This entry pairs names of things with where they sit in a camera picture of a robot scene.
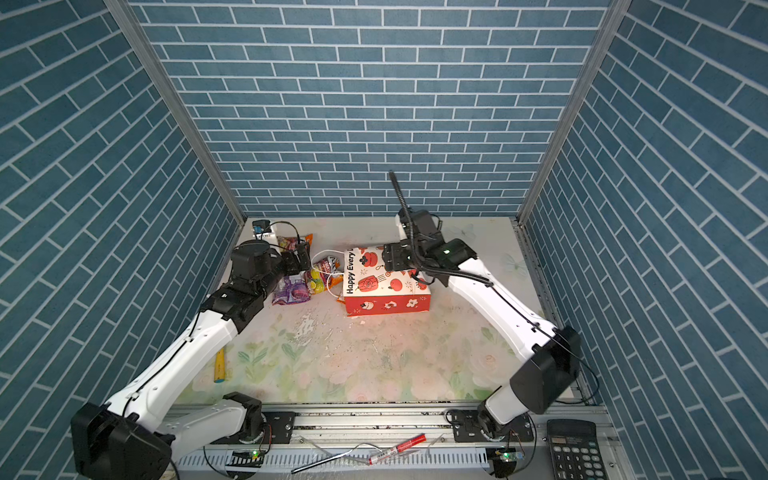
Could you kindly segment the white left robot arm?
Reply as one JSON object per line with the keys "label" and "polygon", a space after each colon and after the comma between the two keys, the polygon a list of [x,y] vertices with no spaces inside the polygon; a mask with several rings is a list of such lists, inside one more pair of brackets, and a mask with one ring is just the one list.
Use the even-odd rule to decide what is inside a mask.
{"label": "white left robot arm", "polygon": [[234,248],[228,281],[202,304],[191,325],[126,387],[72,417],[74,465],[90,479],[159,479],[215,440],[260,443],[268,434],[262,403],[232,392],[178,420],[165,419],[185,386],[263,310],[279,281],[311,266],[309,245],[264,240]]}

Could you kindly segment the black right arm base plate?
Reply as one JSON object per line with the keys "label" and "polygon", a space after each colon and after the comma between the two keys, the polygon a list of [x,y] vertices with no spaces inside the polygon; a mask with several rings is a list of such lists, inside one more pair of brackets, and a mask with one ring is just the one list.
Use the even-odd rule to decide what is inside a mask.
{"label": "black right arm base plate", "polygon": [[532,442],[535,439],[533,424],[527,415],[520,415],[510,423],[489,433],[483,429],[477,410],[449,409],[444,418],[452,429],[456,443],[479,442]]}

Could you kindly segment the purple snack packet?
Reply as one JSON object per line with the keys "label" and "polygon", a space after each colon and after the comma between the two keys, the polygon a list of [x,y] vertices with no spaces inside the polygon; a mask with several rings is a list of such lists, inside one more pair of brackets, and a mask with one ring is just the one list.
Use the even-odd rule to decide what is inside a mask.
{"label": "purple snack packet", "polygon": [[311,293],[303,275],[281,279],[273,292],[273,305],[294,305],[308,302]]}

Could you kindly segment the orange fruit candy packet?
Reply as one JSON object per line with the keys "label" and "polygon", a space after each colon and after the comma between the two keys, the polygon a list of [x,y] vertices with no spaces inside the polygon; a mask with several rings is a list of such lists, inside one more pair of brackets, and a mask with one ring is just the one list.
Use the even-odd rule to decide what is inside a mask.
{"label": "orange fruit candy packet", "polygon": [[323,293],[343,281],[341,261],[329,255],[315,262],[305,273],[305,282],[312,295]]}

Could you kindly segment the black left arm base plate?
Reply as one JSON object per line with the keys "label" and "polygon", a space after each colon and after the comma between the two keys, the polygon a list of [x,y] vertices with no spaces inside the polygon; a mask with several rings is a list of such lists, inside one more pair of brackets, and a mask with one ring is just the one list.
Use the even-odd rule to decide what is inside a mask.
{"label": "black left arm base plate", "polygon": [[214,440],[213,445],[259,445],[267,446],[267,433],[271,433],[271,444],[289,444],[293,435],[296,413],[294,411],[266,411],[262,413],[263,434],[254,442],[241,440],[238,434]]}

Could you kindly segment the red white paper bag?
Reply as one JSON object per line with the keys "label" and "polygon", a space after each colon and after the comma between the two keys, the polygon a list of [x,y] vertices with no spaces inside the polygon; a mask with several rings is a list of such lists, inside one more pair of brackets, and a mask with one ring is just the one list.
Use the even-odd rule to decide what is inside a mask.
{"label": "red white paper bag", "polygon": [[354,247],[344,252],[323,250],[313,264],[329,255],[342,263],[343,281],[330,287],[350,317],[421,313],[430,310],[429,286],[416,280],[413,270],[387,272],[383,247]]}

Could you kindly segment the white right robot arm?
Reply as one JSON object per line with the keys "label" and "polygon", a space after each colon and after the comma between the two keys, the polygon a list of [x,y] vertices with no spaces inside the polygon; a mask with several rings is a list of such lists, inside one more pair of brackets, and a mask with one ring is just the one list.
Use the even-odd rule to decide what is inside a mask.
{"label": "white right robot arm", "polygon": [[581,372],[581,337],[558,328],[528,308],[486,268],[477,253],[459,239],[421,255],[402,240],[383,247],[388,271],[419,270],[438,279],[481,313],[510,345],[520,367],[478,408],[478,424],[498,437],[516,418],[543,414]]}

